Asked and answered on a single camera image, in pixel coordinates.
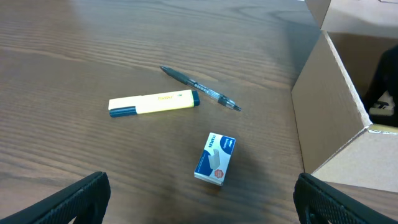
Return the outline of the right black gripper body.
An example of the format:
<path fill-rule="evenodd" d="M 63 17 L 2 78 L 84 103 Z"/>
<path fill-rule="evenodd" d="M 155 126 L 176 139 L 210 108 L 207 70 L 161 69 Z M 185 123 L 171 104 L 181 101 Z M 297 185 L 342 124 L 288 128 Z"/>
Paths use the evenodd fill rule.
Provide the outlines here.
<path fill-rule="evenodd" d="M 369 118 L 376 124 L 397 127 L 397 46 L 380 57 L 372 82 L 362 99 L 367 113 L 386 91 L 394 102 L 393 115 L 370 115 Z"/>

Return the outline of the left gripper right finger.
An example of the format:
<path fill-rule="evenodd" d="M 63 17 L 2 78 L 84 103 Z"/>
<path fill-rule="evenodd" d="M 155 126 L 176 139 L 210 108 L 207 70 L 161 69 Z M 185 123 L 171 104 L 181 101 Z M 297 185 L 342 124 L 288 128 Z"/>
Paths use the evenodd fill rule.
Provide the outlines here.
<path fill-rule="evenodd" d="M 308 173 L 298 176 L 293 199 L 301 224 L 397 224 Z"/>

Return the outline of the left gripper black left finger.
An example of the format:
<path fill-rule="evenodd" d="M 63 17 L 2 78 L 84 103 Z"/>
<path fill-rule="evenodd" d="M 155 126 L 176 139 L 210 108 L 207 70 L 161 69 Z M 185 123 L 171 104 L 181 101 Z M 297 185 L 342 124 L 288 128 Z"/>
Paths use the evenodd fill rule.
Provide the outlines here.
<path fill-rule="evenodd" d="M 1 224 L 101 224 L 111 196 L 105 172 L 91 175 L 1 220 Z"/>

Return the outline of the cardboard box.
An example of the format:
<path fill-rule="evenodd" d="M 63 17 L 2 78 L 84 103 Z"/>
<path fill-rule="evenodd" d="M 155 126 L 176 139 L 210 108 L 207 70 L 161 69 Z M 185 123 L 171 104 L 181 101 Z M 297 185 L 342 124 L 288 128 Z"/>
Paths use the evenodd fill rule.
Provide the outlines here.
<path fill-rule="evenodd" d="M 363 105 L 381 55 L 397 45 L 397 2 L 305 0 L 321 34 L 293 90 L 306 172 L 337 184 L 397 191 L 397 129 Z"/>

